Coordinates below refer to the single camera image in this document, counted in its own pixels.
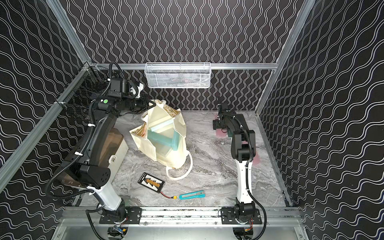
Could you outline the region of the teal pencil case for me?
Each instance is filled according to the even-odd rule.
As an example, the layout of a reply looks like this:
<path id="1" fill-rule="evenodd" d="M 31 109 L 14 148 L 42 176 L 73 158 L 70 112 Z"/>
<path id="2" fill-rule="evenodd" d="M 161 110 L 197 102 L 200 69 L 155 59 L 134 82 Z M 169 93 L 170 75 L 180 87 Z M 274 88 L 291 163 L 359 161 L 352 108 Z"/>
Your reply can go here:
<path id="1" fill-rule="evenodd" d="M 177 151 L 179 148 L 180 134 L 173 130 L 172 136 L 167 137 L 159 133 L 148 131 L 148 139 L 151 142 L 170 147 L 173 151 Z"/>

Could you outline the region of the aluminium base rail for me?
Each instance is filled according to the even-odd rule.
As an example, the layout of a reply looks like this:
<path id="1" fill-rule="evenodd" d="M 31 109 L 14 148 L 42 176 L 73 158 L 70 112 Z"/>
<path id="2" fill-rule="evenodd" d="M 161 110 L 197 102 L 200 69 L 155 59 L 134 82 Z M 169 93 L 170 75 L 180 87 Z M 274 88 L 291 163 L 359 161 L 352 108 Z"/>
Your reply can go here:
<path id="1" fill-rule="evenodd" d="M 69 207 L 63 213 L 60 225 L 63 227 L 90 227 L 85 210 L 87 207 Z M 253 219 L 253 227 L 261 228 L 264 224 L 264 214 L 260 208 L 259 214 Z M 301 227 L 301 214 L 297 208 L 266 207 L 267 227 Z M 91 213 L 95 227 L 203 227 L 203 228 L 240 228 L 250 227 L 245 223 L 250 217 L 235 220 L 235 213 L 229 207 L 129 207 L 128 220 L 116 224 L 106 220 L 98 213 Z"/>

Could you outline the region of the black battery pack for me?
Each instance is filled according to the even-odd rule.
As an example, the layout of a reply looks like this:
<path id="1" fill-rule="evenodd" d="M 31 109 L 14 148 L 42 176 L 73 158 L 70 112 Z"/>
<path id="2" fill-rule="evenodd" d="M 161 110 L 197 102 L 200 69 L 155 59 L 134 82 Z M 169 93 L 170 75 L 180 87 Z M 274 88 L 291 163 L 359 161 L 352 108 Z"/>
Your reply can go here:
<path id="1" fill-rule="evenodd" d="M 160 193 L 165 185 L 165 181 L 160 180 L 148 173 L 143 173 L 138 180 L 138 184 L 156 193 Z"/>

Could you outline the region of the teal utility knife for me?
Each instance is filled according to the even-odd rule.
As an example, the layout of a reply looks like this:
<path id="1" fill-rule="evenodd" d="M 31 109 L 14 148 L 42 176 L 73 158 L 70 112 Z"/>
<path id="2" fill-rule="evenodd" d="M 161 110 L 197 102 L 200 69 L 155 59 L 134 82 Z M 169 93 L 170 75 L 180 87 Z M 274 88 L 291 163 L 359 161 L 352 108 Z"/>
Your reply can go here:
<path id="1" fill-rule="evenodd" d="M 189 200 L 189 199 L 196 199 L 196 198 L 204 198 L 205 192 L 204 191 L 196 191 L 192 193 L 182 194 L 179 195 L 180 200 Z"/>

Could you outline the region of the light green case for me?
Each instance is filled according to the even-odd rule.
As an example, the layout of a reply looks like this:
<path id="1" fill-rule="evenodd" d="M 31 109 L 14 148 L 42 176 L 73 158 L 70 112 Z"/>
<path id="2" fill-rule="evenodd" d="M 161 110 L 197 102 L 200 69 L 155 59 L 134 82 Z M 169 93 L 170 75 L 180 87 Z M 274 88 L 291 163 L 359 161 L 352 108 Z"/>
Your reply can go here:
<path id="1" fill-rule="evenodd" d="M 173 119 L 169 119 L 169 120 L 158 120 L 158 121 L 154 121 L 152 123 L 149 124 L 149 130 L 151 132 L 155 132 L 155 133 L 162 133 L 164 131 L 167 131 L 169 129 L 173 129 L 174 128 L 174 120 Z"/>

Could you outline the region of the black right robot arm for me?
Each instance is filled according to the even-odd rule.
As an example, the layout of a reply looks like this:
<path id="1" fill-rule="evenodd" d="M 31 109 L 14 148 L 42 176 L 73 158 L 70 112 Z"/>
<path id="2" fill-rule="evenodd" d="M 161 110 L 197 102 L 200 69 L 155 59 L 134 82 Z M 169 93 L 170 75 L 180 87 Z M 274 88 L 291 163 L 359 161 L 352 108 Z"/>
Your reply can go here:
<path id="1" fill-rule="evenodd" d="M 234 206 L 237 221 L 261 224 L 260 203 L 252 194 L 252 165 L 256 156 L 255 132 L 250 130 L 244 115 L 231 110 L 227 104 L 220 104 L 217 118 L 213 120 L 213 129 L 227 131 L 231 138 L 231 156 L 237 166 L 238 190 Z"/>

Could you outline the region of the cream canvas tote bag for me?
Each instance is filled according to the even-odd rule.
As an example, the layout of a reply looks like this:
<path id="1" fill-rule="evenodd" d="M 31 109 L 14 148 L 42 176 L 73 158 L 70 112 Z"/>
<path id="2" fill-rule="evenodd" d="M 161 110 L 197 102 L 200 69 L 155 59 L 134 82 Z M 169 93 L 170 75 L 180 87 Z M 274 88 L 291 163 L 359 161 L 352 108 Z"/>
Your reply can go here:
<path id="1" fill-rule="evenodd" d="M 130 130 L 130 134 L 143 154 L 166 167 L 170 180 L 182 180 L 193 168 L 193 157 L 187 150 L 187 126 L 180 109 L 173 109 L 166 101 L 154 100 L 150 109 L 141 115 L 143 124 Z M 179 169 L 190 159 L 186 173 L 179 177 L 169 174 L 171 169 Z"/>

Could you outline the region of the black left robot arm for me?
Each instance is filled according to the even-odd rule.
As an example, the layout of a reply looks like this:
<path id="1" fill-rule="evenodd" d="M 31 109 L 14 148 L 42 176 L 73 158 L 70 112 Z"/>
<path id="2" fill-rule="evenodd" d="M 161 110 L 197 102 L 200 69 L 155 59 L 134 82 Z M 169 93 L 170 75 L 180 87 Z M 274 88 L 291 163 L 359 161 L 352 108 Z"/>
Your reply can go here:
<path id="1" fill-rule="evenodd" d="M 124 215 L 125 203 L 109 182 L 111 170 L 108 167 L 101 167 L 99 161 L 108 134 L 121 112 L 140 114 L 155 105 L 155 102 L 145 94 L 133 99 L 106 96 L 98 96 L 93 99 L 88 108 L 89 123 L 85 135 L 48 181 L 45 186 L 45 194 L 52 199 L 63 200 L 90 193 L 99 201 L 101 210 Z M 51 191 L 51 187 L 62 173 L 67 173 L 75 181 L 85 186 L 86 190 L 79 191 L 77 194 L 55 195 Z"/>

